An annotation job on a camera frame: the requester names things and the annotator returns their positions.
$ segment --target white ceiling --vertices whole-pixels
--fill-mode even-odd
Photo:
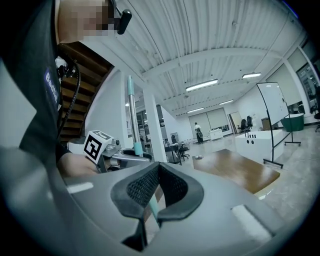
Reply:
[[[131,10],[132,19],[124,35],[102,41],[113,56],[107,60],[119,69],[124,63],[176,116],[241,97],[303,30],[272,0],[119,0],[117,5]],[[252,72],[262,75],[242,79]],[[212,79],[218,84],[186,92]]]

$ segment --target whiteboard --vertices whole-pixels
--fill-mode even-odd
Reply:
[[[277,82],[256,84],[266,104],[272,125],[289,115],[286,100]]]

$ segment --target white cabinet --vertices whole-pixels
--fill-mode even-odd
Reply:
[[[209,131],[209,136],[210,136],[210,140],[216,140],[216,139],[223,139],[224,136],[222,135],[222,130],[221,129],[215,129],[215,130],[211,130]]]

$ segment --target white column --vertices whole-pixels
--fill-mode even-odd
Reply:
[[[155,96],[145,89],[143,90],[143,98],[154,160],[159,162],[167,162]]]
[[[304,111],[305,111],[305,117],[309,117],[310,114],[310,106],[309,106],[309,100],[307,98],[305,89],[297,75],[297,73],[295,72],[295,70],[293,69],[293,67],[290,65],[289,61],[287,59],[282,59],[284,65],[286,66],[286,68],[288,69],[290,75],[292,76],[292,79],[295,83],[295,86],[297,87],[299,94],[301,96],[301,100],[303,103],[303,107],[304,107]]]

